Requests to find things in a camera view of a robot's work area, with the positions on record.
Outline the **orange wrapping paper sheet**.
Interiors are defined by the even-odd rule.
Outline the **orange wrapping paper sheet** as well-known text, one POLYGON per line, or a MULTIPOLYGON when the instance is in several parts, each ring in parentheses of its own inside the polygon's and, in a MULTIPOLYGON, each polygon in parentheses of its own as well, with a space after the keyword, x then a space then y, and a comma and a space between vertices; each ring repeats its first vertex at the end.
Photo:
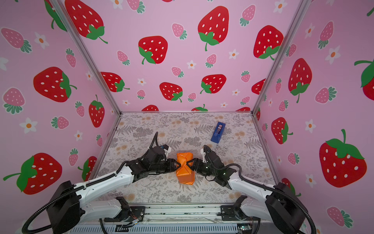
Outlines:
POLYGON ((181 164, 181 167, 176 170, 176 176, 181 184, 193 185, 195 182, 195 172, 189 166, 186 166, 186 162, 192 159, 192 153, 177 154, 177 161, 181 164))

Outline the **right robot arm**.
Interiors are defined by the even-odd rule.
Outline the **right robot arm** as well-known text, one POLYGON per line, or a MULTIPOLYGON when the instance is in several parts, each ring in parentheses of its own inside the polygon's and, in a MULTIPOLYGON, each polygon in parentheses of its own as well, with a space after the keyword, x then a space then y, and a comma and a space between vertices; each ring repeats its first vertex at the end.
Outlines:
POLYGON ((202 155, 202 159, 187 160, 186 165, 202 176, 212 176, 222 187, 242 193, 227 216, 238 220, 255 217, 271 221, 283 234, 301 233, 308 211, 285 184, 266 185, 247 178, 240 165, 224 165, 207 146, 202 149, 202 155))

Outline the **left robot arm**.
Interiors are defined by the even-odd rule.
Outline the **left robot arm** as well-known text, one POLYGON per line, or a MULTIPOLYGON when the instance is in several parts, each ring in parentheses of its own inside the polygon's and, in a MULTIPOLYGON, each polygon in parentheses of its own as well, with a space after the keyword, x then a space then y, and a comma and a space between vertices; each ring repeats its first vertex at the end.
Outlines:
POLYGON ((181 167, 175 159, 167 156, 171 148, 155 146, 138 159, 124 161, 120 167, 104 176, 86 182, 62 183, 47 208, 54 234, 63 234, 76 225, 93 219, 106 222, 129 222, 133 225, 141 219, 143 207, 130 207, 123 197, 96 202, 98 197, 121 186, 130 185, 149 175, 173 173, 181 167))

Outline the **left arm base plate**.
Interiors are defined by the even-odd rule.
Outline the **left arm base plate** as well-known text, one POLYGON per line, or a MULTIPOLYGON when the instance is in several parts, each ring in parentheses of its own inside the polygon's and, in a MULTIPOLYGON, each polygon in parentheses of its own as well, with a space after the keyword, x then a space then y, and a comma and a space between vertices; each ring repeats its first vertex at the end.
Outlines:
POLYGON ((114 218, 104 218, 104 222, 133 222, 138 219, 139 222, 143 221, 145 214, 145 206, 130 206, 129 208, 124 208, 120 213, 114 218))

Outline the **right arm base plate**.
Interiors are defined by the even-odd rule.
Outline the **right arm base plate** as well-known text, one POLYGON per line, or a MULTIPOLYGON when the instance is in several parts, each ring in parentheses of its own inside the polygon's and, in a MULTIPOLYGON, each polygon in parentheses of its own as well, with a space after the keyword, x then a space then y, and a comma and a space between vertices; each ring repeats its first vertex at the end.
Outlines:
POLYGON ((258 221, 258 217, 247 216, 239 207, 234 205, 222 205, 220 207, 220 213, 217 214, 223 221, 258 221))

